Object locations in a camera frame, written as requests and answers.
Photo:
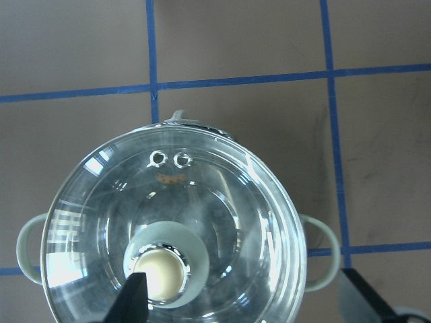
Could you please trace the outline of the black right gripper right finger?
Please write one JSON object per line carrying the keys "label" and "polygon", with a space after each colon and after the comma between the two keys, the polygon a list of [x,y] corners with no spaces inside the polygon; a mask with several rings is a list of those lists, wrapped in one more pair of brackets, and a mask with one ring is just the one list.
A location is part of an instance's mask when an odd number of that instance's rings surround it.
{"label": "black right gripper right finger", "polygon": [[344,322],[402,322],[392,307],[353,268],[340,270],[339,311]]}

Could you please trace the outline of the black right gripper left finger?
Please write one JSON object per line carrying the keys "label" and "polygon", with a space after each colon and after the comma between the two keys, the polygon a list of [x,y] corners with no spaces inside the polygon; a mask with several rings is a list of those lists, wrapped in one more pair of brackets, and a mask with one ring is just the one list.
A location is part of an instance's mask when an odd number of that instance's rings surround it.
{"label": "black right gripper left finger", "polygon": [[104,318],[105,322],[146,323],[149,316],[145,273],[127,278],[118,297]]}

